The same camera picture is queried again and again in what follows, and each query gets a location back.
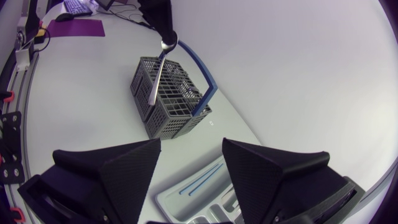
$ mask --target black bracket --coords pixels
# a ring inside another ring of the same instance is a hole
[[[19,111],[2,114],[0,139],[0,182],[21,184],[25,182],[21,153],[21,118]]]

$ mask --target keyboard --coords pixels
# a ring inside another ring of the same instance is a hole
[[[64,0],[65,9],[73,16],[90,16],[93,11],[79,0]]]

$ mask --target blue handle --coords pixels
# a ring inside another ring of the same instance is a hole
[[[202,72],[203,76],[205,76],[207,84],[209,88],[207,89],[205,95],[201,98],[195,109],[192,111],[192,116],[198,116],[205,106],[210,101],[211,97],[216,93],[218,89],[216,82],[214,81],[213,76],[211,76],[209,70],[207,69],[206,65],[200,60],[199,56],[190,48],[188,45],[181,40],[178,41],[178,44],[191,56],[191,58],[195,61],[198,65],[200,71]]]

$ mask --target white tabletop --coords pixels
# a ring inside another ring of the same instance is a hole
[[[53,7],[44,24],[55,19],[60,8]],[[40,53],[27,114],[32,175],[53,165],[56,149],[87,151],[148,139],[129,86],[139,58],[159,55],[160,36],[116,16],[88,19],[102,20],[106,36],[52,38]],[[204,93],[208,85],[181,47],[168,59],[179,62]],[[139,223],[165,221],[154,196],[219,157],[223,137],[259,144],[222,92],[218,90],[209,105],[213,112],[190,133],[162,141]]]

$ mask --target purple mat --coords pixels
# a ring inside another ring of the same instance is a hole
[[[101,20],[72,19],[71,21],[55,22],[52,20],[47,27],[51,37],[104,37],[105,31]]]

